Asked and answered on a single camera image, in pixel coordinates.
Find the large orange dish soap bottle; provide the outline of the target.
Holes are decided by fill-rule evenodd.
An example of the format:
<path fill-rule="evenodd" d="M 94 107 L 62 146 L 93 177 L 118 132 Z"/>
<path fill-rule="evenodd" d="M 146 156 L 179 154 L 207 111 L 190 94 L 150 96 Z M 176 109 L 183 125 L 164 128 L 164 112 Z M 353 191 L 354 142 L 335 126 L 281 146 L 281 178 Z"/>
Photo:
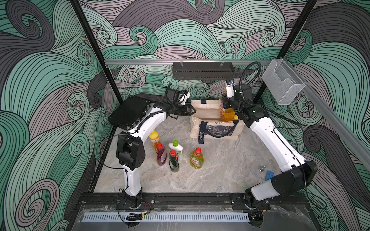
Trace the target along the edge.
<path fill-rule="evenodd" d="M 219 98 L 220 118 L 222 121 L 229 122 L 238 120 L 235 111 L 228 105 L 228 98 L 223 95 Z"/>

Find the beige canvas shopping bag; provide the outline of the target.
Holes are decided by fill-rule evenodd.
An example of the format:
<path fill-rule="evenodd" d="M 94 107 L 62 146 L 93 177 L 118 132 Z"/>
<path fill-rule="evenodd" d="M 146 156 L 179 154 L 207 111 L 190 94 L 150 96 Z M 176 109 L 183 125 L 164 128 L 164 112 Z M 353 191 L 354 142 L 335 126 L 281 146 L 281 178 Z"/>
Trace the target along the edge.
<path fill-rule="evenodd" d="M 237 140 L 245 123 L 242 120 L 223 121 L 219 100 L 192 100 L 196 113 L 190 117 L 190 137 L 204 144 L 206 139 Z"/>

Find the yellow cap orange bottle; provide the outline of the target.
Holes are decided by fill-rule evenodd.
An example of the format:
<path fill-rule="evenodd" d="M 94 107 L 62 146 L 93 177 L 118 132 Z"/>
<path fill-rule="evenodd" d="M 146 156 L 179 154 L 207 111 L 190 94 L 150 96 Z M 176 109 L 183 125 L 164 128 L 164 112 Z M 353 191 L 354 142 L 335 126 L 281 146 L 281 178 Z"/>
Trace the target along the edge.
<path fill-rule="evenodd" d="M 157 150 L 157 146 L 158 144 L 160 143 L 160 138 L 159 138 L 159 134 L 157 131 L 153 130 L 150 135 L 149 135 L 149 139 L 151 141 L 151 144 L 152 144 L 152 147 L 154 150 Z"/>

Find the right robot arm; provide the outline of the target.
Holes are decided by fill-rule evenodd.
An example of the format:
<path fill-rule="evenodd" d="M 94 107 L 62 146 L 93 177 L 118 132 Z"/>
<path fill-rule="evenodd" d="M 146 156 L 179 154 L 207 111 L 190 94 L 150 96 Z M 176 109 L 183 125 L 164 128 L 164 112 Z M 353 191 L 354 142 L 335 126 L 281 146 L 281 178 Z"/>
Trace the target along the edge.
<path fill-rule="evenodd" d="M 280 174 L 246 190 L 244 201 L 248 210 L 262 212 L 270 209 L 267 199 L 289 196 L 306 189 L 318 167 L 314 161 L 307 161 L 286 141 L 266 114 L 269 109 L 252 103 L 251 96 L 251 88 L 243 83 L 243 77 L 238 84 L 232 78 L 227 79 L 226 93 L 220 99 L 220 109 L 222 112 L 234 111 L 238 119 L 262 140 L 281 170 Z"/>

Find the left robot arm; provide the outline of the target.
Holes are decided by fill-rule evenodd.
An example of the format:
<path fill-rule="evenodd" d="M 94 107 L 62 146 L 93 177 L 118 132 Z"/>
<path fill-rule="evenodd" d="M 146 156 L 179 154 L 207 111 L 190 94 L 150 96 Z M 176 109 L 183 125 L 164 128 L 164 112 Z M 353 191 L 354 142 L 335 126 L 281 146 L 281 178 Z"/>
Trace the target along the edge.
<path fill-rule="evenodd" d="M 132 208 L 141 205 L 143 188 L 140 183 L 140 166 L 145 160 L 144 143 L 154 129 L 171 114 L 191 116 L 196 109 L 188 103 L 171 105 L 131 96 L 127 98 L 108 121 L 123 131 L 118 135 L 116 158 L 126 174 L 123 197 Z"/>

